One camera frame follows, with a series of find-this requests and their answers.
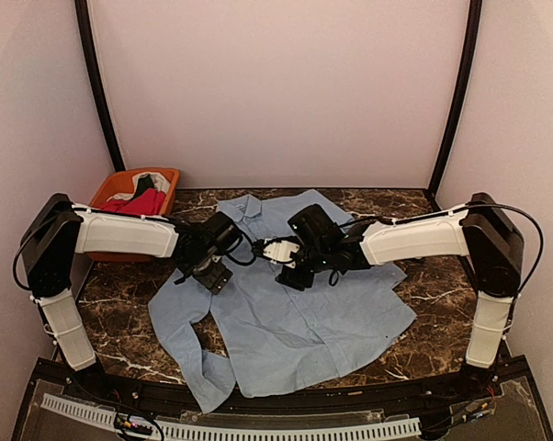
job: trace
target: brown marble surface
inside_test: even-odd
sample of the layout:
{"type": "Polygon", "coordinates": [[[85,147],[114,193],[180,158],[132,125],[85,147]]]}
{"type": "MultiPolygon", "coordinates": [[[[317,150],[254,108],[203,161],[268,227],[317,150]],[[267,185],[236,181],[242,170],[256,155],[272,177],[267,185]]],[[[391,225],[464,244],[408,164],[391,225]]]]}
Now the brown marble surface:
{"type": "MultiPolygon", "coordinates": [[[[296,195],[302,190],[178,190],[174,213],[203,221],[219,200],[296,195]]],[[[324,196],[355,216],[409,217],[431,210],[420,190],[322,189],[324,196]]],[[[475,295],[455,257],[397,262],[407,279],[395,289],[417,313],[412,326],[378,360],[316,388],[419,379],[458,370],[468,344],[475,295]]],[[[158,343],[148,301],[174,270],[172,261],[96,264],[79,310],[107,372],[136,379],[184,384],[176,362],[158,343]]],[[[195,325],[204,348],[225,355],[212,317],[195,325]]]]}

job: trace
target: wire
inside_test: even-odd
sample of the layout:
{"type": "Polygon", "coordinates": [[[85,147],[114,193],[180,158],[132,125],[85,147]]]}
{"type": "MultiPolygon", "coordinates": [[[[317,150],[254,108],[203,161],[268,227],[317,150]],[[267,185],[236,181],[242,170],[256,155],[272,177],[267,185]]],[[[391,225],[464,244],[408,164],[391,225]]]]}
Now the wire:
{"type": "Polygon", "coordinates": [[[118,436],[119,439],[123,439],[123,441],[139,441],[143,439],[141,437],[128,434],[128,428],[125,425],[125,423],[132,425],[132,423],[130,422],[130,418],[132,416],[133,415],[131,413],[128,413],[128,416],[126,416],[125,421],[123,421],[123,418],[121,418],[121,415],[119,415],[119,412],[115,412],[114,427],[115,427],[115,423],[117,423],[118,426],[115,428],[117,428],[121,432],[121,434],[118,434],[116,432],[116,435],[118,436]]]}
{"type": "Polygon", "coordinates": [[[333,269],[332,273],[330,273],[330,276],[328,277],[328,283],[331,287],[335,287],[338,282],[340,281],[340,271],[337,269],[333,269]]]}
{"type": "MultiPolygon", "coordinates": [[[[246,242],[248,242],[250,244],[250,247],[253,248],[254,247],[254,244],[252,243],[252,239],[250,239],[250,236],[248,234],[246,234],[246,232],[240,230],[240,235],[244,237],[244,239],[246,240],[246,242]]],[[[234,264],[236,265],[239,265],[239,266],[250,266],[252,265],[255,261],[256,261],[256,255],[254,253],[252,253],[252,259],[250,259],[249,261],[247,262],[242,262],[241,260],[238,260],[236,259],[235,257],[233,257],[231,255],[231,252],[237,248],[236,247],[232,247],[231,251],[229,251],[228,253],[225,253],[225,256],[230,259],[234,264]]]]}
{"type": "Polygon", "coordinates": [[[243,236],[240,234],[240,236],[238,236],[238,240],[236,241],[236,244],[232,248],[230,248],[229,250],[226,250],[225,253],[226,254],[233,253],[236,250],[236,248],[238,248],[240,246],[242,241],[243,241],[243,236]]]}
{"type": "Polygon", "coordinates": [[[358,223],[373,223],[373,222],[380,222],[384,223],[385,225],[392,225],[393,221],[390,218],[385,218],[383,216],[367,216],[365,218],[359,218],[350,220],[347,223],[343,223],[342,225],[339,225],[340,228],[350,227],[352,225],[356,225],[358,223]]]}
{"type": "Polygon", "coordinates": [[[435,400],[445,400],[445,401],[454,401],[458,398],[461,398],[460,395],[436,395],[435,393],[422,393],[420,395],[422,398],[433,398],[435,400]]]}
{"type": "Polygon", "coordinates": [[[524,281],[519,286],[519,289],[517,290],[517,293],[519,294],[522,292],[522,290],[525,288],[525,285],[527,285],[527,282],[529,282],[530,278],[534,275],[536,272],[536,268],[540,263],[540,260],[542,259],[542,254],[544,253],[544,233],[542,232],[542,228],[540,227],[540,224],[537,222],[536,219],[534,219],[530,214],[526,213],[522,209],[518,209],[517,207],[511,207],[509,205],[503,205],[503,204],[479,204],[479,205],[469,205],[460,207],[459,209],[455,209],[454,212],[458,213],[460,211],[464,211],[465,209],[505,209],[509,211],[513,211],[514,213],[521,214],[526,219],[528,219],[534,227],[536,228],[537,235],[539,237],[540,245],[538,247],[536,260],[534,261],[534,264],[530,268],[529,272],[527,273],[527,276],[525,276],[524,281]]]}
{"type": "Polygon", "coordinates": [[[164,441],[163,429],[160,427],[160,425],[158,423],[156,423],[156,421],[152,417],[148,416],[146,413],[140,411],[139,409],[136,409],[135,407],[131,407],[127,404],[123,404],[122,402],[115,402],[115,401],[111,401],[111,400],[106,400],[104,398],[99,398],[96,395],[89,392],[87,389],[85,389],[83,387],[83,385],[81,385],[81,383],[79,383],[79,381],[73,375],[71,375],[69,378],[74,382],[74,384],[76,384],[79,387],[80,390],[82,390],[85,394],[87,394],[93,400],[99,401],[103,404],[108,404],[110,406],[113,406],[117,410],[116,414],[119,413],[119,408],[124,408],[124,409],[130,411],[131,413],[136,413],[138,416],[142,417],[148,423],[150,423],[154,427],[156,427],[156,430],[160,434],[160,441],[164,441]]]}
{"type": "Polygon", "coordinates": [[[293,264],[295,263],[295,259],[291,259],[291,260],[287,260],[287,261],[282,261],[282,260],[273,260],[273,259],[266,259],[266,260],[270,260],[276,264],[280,264],[280,265],[289,265],[289,264],[293,264]]]}
{"type": "Polygon", "coordinates": [[[23,252],[24,248],[28,245],[28,243],[34,238],[38,232],[49,225],[50,223],[54,222],[54,220],[57,218],[57,216],[52,216],[51,218],[46,219],[43,223],[39,225],[39,227],[31,232],[28,237],[26,237],[26,240],[23,241],[23,243],[19,246],[19,249],[16,252],[16,256],[13,259],[13,265],[11,266],[11,272],[13,274],[13,279],[15,280],[16,284],[25,291],[31,291],[31,288],[24,285],[21,280],[19,280],[19,276],[17,275],[17,262],[19,261],[19,257],[21,256],[21,253],[23,252]]]}
{"type": "MultiPolygon", "coordinates": [[[[495,398],[495,391],[494,391],[493,387],[488,386],[487,387],[487,392],[491,394],[491,403],[493,404],[493,407],[492,407],[491,410],[494,412],[497,409],[497,400],[495,398]]],[[[478,400],[479,399],[475,399],[475,400],[469,401],[467,403],[463,403],[463,404],[461,403],[460,404],[460,406],[461,406],[460,410],[456,411],[454,414],[450,414],[449,416],[447,416],[447,418],[444,418],[443,420],[441,420],[441,421],[439,421],[435,424],[432,424],[429,427],[426,427],[424,429],[424,431],[425,432],[445,431],[445,430],[452,429],[452,428],[454,428],[458,425],[473,421],[476,418],[480,418],[482,415],[486,414],[485,412],[488,411],[487,407],[489,406],[489,404],[487,402],[479,404],[473,410],[470,410],[470,411],[467,411],[466,413],[463,413],[462,415],[460,415],[457,418],[457,420],[454,423],[452,423],[452,424],[450,424],[446,427],[438,427],[438,426],[446,423],[447,421],[450,421],[452,418],[456,418],[459,413],[461,413],[463,410],[466,410],[471,404],[473,404],[475,401],[478,401],[478,400]]]]}

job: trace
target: orange bin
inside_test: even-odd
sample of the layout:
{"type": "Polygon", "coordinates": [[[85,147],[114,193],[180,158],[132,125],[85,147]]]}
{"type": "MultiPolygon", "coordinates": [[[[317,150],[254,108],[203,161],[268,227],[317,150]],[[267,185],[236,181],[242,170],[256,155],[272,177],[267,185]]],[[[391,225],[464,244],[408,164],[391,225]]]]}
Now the orange bin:
{"type": "MultiPolygon", "coordinates": [[[[168,182],[170,190],[164,198],[163,206],[158,214],[170,214],[176,197],[176,186],[178,184],[178,170],[174,168],[135,168],[125,172],[117,172],[111,175],[103,183],[95,197],[89,204],[91,207],[101,207],[109,198],[117,193],[133,193],[132,178],[141,173],[160,173],[168,182]]],[[[154,258],[146,254],[124,254],[124,253],[87,253],[96,262],[149,262],[154,258]]]]}

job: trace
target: pink wall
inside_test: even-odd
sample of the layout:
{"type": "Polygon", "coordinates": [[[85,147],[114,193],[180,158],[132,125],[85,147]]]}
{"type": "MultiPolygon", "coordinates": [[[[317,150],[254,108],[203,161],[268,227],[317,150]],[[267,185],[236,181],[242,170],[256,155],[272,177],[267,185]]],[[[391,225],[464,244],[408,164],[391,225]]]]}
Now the pink wall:
{"type": "Polygon", "coordinates": [[[425,187],[468,1],[95,0],[129,166],[184,187],[425,187]]]}
{"type": "MultiPolygon", "coordinates": [[[[518,303],[510,335],[526,354],[553,423],[553,1],[485,2],[443,207],[488,191],[542,224],[544,261],[518,303]]],[[[530,265],[536,235],[520,219],[530,265]]]]}
{"type": "Polygon", "coordinates": [[[88,201],[109,173],[73,2],[0,0],[0,439],[53,350],[11,277],[18,241],[52,193],[88,201]]]}

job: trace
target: light blue shirt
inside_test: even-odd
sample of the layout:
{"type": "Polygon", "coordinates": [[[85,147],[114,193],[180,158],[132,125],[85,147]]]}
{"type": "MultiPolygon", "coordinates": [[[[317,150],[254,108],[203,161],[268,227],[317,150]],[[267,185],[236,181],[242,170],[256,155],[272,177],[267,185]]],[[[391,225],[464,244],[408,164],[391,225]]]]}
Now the light blue shirt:
{"type": "MultiPolygon", "coordinates": [[[[220,202],[218,211],[254,241],[292,235],[288,219],[316,203],[336,223],[352,219],[315,190],[263,201],[244,196],[220,202]]],[[[247,260],[249,246],[234,256],[247,260]]],[[[281,266],[223,261],[233,276],[217,296],[192,278],[176,286],[177,271],[149,304],[154,331],[203,412],[227,399],[236,380],[244,396],[259,397],[347,375],[378,358],[415,318],[392,291],[405,278],[395,265],[350,271],[335,287],[320,273],[313,288],[299,292],[276,283],[281,266]],[[203,351],[192,329],[208,311],[229,359],[203,351]]]]}

